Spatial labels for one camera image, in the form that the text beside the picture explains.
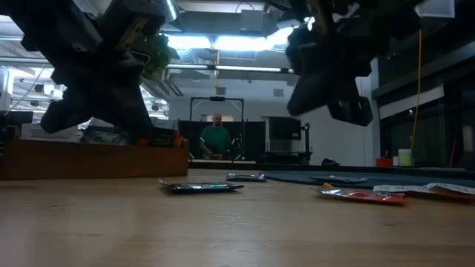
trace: mechanical arm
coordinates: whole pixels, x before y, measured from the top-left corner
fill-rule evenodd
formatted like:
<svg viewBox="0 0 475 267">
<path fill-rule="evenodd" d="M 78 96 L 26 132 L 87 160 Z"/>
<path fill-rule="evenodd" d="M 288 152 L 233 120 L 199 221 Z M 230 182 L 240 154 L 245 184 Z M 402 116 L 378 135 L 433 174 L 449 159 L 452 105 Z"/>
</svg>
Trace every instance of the mechanical arm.
<svg viewBox="0 0 475 267">
<path fill-rule="evenodd" d="M 370 74 L 370 61 L 388 52 L 391 38 L 418 29 L 413 7 L 419 2 L 289 0 L 285 12 L 298 21 L 315 17 L 312 30 L 302 26 L 289 36 L 286 55 L 300 76 L 289 112 L 299 115 L 328 105 L 333 118 L 368 125 L 370 104 L 359 96 L 355 78 Z M 355 4 L 361 10 L 358 18 L 334 22 L 334 13 L 346 15 Z M 171 0 L 112 0 L 98 18 L 83 13 L 72 0 L 0 0 L 0 13 L 23 30 L 26 50 L 40 51 L 54 66 L 51 79 L 68 87 L 63 100 L 51 103 L 43 116 L 45 131 L 60 131 L 93 116 L 135 137 L 153 135 L 139 88 L 152 55 L 141 44 L 176 19 Z"/>
</svg>

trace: table surface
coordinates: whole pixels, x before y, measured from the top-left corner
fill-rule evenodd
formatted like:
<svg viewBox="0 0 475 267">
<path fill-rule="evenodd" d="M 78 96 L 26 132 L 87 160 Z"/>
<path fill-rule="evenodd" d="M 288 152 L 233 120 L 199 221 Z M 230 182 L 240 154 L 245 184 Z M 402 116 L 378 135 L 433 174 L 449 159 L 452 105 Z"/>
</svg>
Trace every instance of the table surface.
<svg viewBox="0 0 475 267">
<path fill-rule="evenodd" d="M 164 180 L 217 182 L 226 173 Z M 308 185 L 243 184 L 236 193 L 174 196 L 157 179 L 2 181 L 0 265 L 473 264 L 473 205 L 371 205 L 323 199 Z"/>
</svg>

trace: orange wrapper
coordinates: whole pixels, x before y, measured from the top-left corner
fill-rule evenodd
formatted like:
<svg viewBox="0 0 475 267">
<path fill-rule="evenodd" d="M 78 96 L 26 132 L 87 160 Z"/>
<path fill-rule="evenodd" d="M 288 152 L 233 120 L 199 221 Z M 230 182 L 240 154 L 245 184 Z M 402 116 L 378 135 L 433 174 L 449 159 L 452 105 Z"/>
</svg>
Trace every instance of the orange wrapper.
<svg viewBox="0 0 475 267">
<path fill-rule="evenodd" d="M 377 185 L 373 191 L 398 192 L 412 197 L 433 197 L 450 200 L 475 200 L 475 188 L 443 183 L 419 185 Z"/>
<path fill-rule="evenodd" d="M 326 197 L 340 198 L 342 200 L 368 202 L 384 205 L 405 205 L 406 199 L 404 194 L 387 193 L 387 192 L 371 192 L 371 191 L 354 191 L 349 189 L 334 188 L 329 184 L 324 184 L 324 188 L 313 189 Z"/>
</svg>

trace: blue mat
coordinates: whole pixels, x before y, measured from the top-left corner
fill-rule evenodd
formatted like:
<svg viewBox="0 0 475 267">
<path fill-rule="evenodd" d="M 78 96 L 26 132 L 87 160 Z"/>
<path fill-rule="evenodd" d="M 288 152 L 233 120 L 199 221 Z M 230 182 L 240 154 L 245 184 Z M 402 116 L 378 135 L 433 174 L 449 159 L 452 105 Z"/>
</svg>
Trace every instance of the blue mat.
<svg viewBox="0 0 475 267">
<path fill-rule="evenodd" d="M 453 179 L 448 179 L 401 174 L 374 174 L 337 171 L 263 171 L 261 173 L 270 180 L 300 183 L 304 185 L 323 184 L 323 182 L 315 181 L 311 177 L 328 177 L 329 175 L 334 175 L 336 177 L 367 178 L 367 181 L 358 184 L 330 182 L 333 186 L 342 188 L 373 189 L 375 185 L 427 185 L 428 183 L 432 182 L 441 182 L 475 188 L 475 180 L 461 179 L 460 177 L 457 179 L 456 174 L 453 174 Z"/>
</svg>

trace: man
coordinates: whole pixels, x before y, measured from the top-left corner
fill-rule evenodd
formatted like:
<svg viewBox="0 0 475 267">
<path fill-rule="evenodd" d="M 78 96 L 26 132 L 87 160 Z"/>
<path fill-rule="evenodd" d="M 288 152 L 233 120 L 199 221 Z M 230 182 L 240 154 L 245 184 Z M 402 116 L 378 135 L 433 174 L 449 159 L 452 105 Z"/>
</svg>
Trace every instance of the man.
<svg viewBox="0 0 475 267">
<path fill-rule="evenodd" d="M 206 126 L 201 132 L 200 147 L 203 149 L 204 159 L 223 159 L 229 149 L 231 137 L 226 128 L 222 126 L 221 114 L 213 115 L 213 124 Z"/>
</svg>

